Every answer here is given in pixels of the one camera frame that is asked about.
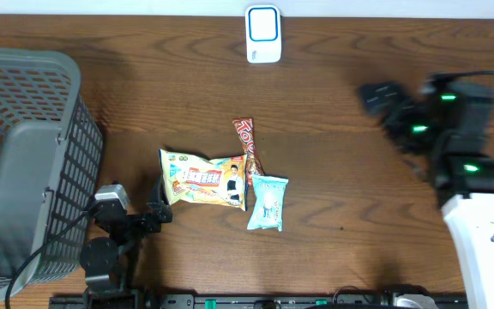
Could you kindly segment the light teal snack packet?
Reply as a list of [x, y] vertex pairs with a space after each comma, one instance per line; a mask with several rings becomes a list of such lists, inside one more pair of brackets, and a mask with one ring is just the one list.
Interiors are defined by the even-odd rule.
[[282, 212], [288, 179], [266, 175], [253, 175], [252, 184], [256, 197], [255, 207], [247, 229], [283, 230]]

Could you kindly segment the red Top chocolate bar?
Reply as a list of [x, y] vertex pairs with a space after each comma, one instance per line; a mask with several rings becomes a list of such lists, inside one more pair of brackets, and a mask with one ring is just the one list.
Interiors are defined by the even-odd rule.
[[245, 173], [248, 186], [253, 185], [253, 175], [263, 175], [264, 171], [255, 145], [253, 118], [234, 118], [232, 124], [238, 133], [244, 152], [247, 155]]

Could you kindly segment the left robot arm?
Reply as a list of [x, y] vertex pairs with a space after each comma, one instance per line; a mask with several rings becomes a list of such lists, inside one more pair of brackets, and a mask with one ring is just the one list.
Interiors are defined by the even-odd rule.
[[101, 187], [90, 199], [86, 214], [107, 232], [89, 240], [81, 249], [80, 265], [85, 270], [86, 308], [157, 308], [153, 294], [132, 286], [143, 240], [159, 233], [173, 213], [164, 182], [157, 179], [147, 202], [148, 212], [130, 214], [130, 199], [122, 185]]

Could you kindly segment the yellow snack chip bag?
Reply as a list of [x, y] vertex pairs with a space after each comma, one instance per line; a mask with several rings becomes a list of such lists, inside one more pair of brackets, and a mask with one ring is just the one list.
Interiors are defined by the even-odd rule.
[[185, 201], [246, 210], [246, 154], [206, 160], [161, 149], [159, 155], [169, 204]]

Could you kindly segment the grey plastic mesh basket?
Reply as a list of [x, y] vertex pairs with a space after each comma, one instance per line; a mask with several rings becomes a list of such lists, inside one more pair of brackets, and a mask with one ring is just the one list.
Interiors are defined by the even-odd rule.
[[80, 88], [69, 56], [0, 48], [0, 302], [78, 267], [103, 153]]

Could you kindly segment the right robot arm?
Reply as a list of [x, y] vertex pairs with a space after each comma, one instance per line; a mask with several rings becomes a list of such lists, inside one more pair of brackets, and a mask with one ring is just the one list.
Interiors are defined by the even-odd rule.
[[419, 175], [437, 194], [467, 304], [494, 308], [494, 158], [484, 152], [494, 91], [468, 77], [434, 74], [422, 100], [398, 82], [365, 84], [358, 96], [399, 152], [425, 157], [427, 169]]

